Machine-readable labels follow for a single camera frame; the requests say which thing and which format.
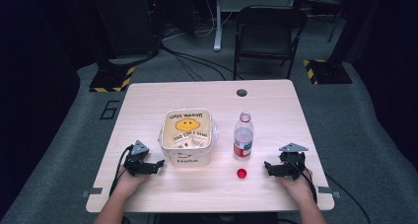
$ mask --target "yellow smiley face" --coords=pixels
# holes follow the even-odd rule
[[[200,123],[193,118],[185,118],[175,124],[175,128],[184,132],[191,131],[200,126]]]

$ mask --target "table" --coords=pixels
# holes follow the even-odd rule
[[[244,89],[245,97],[237,95]],[[166,113],[173,109],[204,108],[211,112],[219,129],[211,163],[200,168],[175,167],[158,142]],[[235,123],[242,111],[251,112],[254,141],[248,161],[233,155]],[[177,82],[132,84],[120,109],[104,153],[87,210],[100,212],[118,159],[123,150],[139,139],[150,148],[146,162],[166,159],[156,175],[141,185],[125,206],[130,212],[258,212],[297,210],[285,189],[269,177],[264,161],[280,164],[280,147],[290,142],[309,148],[306,166],[313,171],[313,182],[328,187],[305,116],[293,83],[289,80],[220,82]],[[245,179],[237,170],[247,171]],[[318,206],[329,210],[331,194],[319,193]]]
[[[250,5],[293,6],[294,0],[216,0],[216,35],[213,49],[221,50],[222,19],[221,12],[239,12]]]

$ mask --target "forearm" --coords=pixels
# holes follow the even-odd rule
[[[101,213],[99,213],[95,224],[121,223],[125,201],[126,198],[119,197],[117,195],[111,195],[104,205]]]
[[[312,199],[300,202],[298,205],[303,224],[326,224],[325,218]]]

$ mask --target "plastic bottle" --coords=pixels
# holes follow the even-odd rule
[[[254,126],[251,114],[242,112],[234,131],[234,154],[240,159],[248,158],[251,153]]]

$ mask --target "white basket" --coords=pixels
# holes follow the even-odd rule
[[[164,154],[177,167],[207,166],[217,140],[212,114],[205,109],[168,112],[159,138]]]

